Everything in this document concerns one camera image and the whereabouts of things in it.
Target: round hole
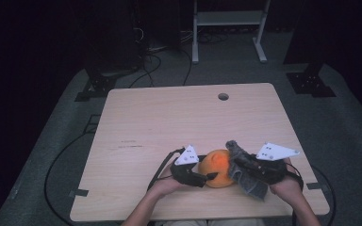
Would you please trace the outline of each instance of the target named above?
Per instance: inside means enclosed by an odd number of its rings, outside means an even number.
[[[219,94],[219,99],[222,100],[222,101],[226,101],[226,100],[228,100],[228,98],[230,98],[230,97],[226,93],[220,93]]]

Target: white metal stand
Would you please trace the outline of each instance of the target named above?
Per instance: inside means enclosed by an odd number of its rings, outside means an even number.
[[[255,49],[261,63],[266,63],[267,58],[261,47],[261,38],[264,25],[269,12],[270,1],[266,0],[263,10],[253,11],[209,11],[198,12],[198,0],[194,0],[193,7],[193,43],[192,43],[192,62],[199,62],[198,52],[198,26],[201,25],[247,25],[259,24],[257,37],[253,38]]]

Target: white sensor plate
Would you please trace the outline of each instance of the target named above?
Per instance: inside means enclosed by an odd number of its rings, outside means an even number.
[[[177,158],[175,165],[180,166],[198,162],[199,158],[195,152],[195,149],[192,145],[189,145],[188,148]]]
[[[292,157],[299,153],[299,151],[266,142],[256,155],[256,158],[260,160],[275,161]]]

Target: cable on floor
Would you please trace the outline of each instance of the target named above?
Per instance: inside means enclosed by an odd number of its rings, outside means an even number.
[[[68,143],[63,149],[61,149],[61,151],[58,153],[58,155],[55,157],[55,159],[53,160],[53,162],[51,163],[51,165],[49,166],[49,170],[47,171],[46,175],[45,175],[45,181],[43,183],[43,196],[46,200],[46,203],[48,204],[49,208],[51,209],[51,211],[55,214],[55,216],[57,216],[61,221],[63,221],[64,223],[66,223],[69,226],[73,226],[73,224],[66,218],[64,218],[63,216],[61,216],[58,211],[56,211],[56,209],[54,208],[54,206],[52,205],[52,203],[49,200],[48,197],[48,190],[47,190],[47,186],[48,186],[48,179],[49,179],[49,175],[51,173],[52,168],[54,167],[54,165],[57,163],[57,161],[60,159],[60,157],[65,153],[65,151],[72,146],[74,143],[76,143],[80,138],[82,138],[83,136],[85,136],[86,134],[95,134],[96,128],[97,126],[94,126],[90,129],[89,126],[90,125],[95,125],[95,123],[91,122],[91,119],[93,117],[96,116],[100,116],[100,115],[90,115],[90,119],[87,123],[87,125],[84,127],[84,131],[83,133],[76,137],[75,139],[73,139],[70,143]]]
[[[185,76],[185,79],[184,79],[184,82],[183,82],[183,86],[185,86],[187,84],[187,80],[188,80],[188,77],[189,77],[189,74],[190,74],[190,70],[192,69],[192,58],[190,57],[190,55],[187,53],[187,51],[181,49],[181,51],[187,55],[188,57],[188,60],[189,60],[189,68],[188,68],[188,72],[187,72],[187,75]]]
[[[217,44],[219,42],[223,42],[226,40],[228,40],[227,34],[215,35],[211,32],[210,33],[202,32],[202,34],[198,36],[198,42],[200,44]]]
[[[135,79],[134,82],[132,82],[131,85],[128,87],[129,89],[132,88],[134,86],[134,84],[136,84],[140,79],[142,79],[142,77],[144,77],[146,75],[148,75],[149,78],[151,79],[151,86],[153,85],[153,79],[152,79],[151,73],[156,71],[160,67],[161,59],[160,59],[160,57],[155,56],[155,55],[149,55],[149,57],[154,57],[158,60],[157,66],[155,68],[153,68],[150,72],[146,71],[145,67],[143,66],[145,73],[143,75],[139,76],[137,79]]]
[[[321,176],[322,178],[325,180],[325,182],[327,183],[328,185],[328,188],[330,189],[330,192],[331,192],[331,196],[332,196],[332,213],[331,213],[331,216],[328,220],[328,223],[327,223],[327,226],[331,226],[334,222],[334,218],[335,218],[335,215],[337,214],[337,196],[335,194],[335,190],[334,188],[332,187],[330,181],[328,180],[328,178],[325,176],[325,174],[320,170],[318,169],[317,167],[311,165],[311,168],[313,168],[315,171],[317,171]]]

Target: gray carpet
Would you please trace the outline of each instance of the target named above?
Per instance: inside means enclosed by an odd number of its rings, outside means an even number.
[[[192,65],[186,85],[272,83],[307,158],[326,175],[334,188],[337,200],[334,225],[362,225],[362,106],[342,76],[327,65],[322,67],[320,77],[337,97],[313,98],[309,94],[295,94],[286,73],[301,72],[306,65],[283,65],[291,35],[264,34],[262,43],[269,60],[266,64],[258,61],[252,44],[253,34],[230,35],[226,41],[200,45],[200,62]],[[183,49],[190,55],[190,44],[185,44]],[[182,86],[189,71],[187,55],[168,50],[156,56],[160,57],[161,64],[151,73],[153,85]],[[146,70],[151,71],[157,63],[155,57],[147,57]],[[141,70],[119,79],[116,89],[127,89],[144,73]],[[64,148],[83,134],[91,115],[101,114],[105,104],[105,98],[74,101],[87,81],[85,71],[81,71],[64,91],[0,211],[0,225],[66,225],[49,208],[44,198],[44,182],[58,156],[47,180],[46,194],[57,213],[69,220],[73,191],[78,187],[93,134],[85,134]],[[150,86],[149,77],[144,76],[133,88]],[[98,120],[94,117],[88,130]],[[319,173],[316,175],[325,183]],[[324,187],[324,193],[332,207],[333,196],[328,186]],[[325,225],[330,217],[331,213],[319,218]],[[290,218],[266,218],[265,221],[267,225],[291,225]],[[115,222],[72,224],[116,225]]]

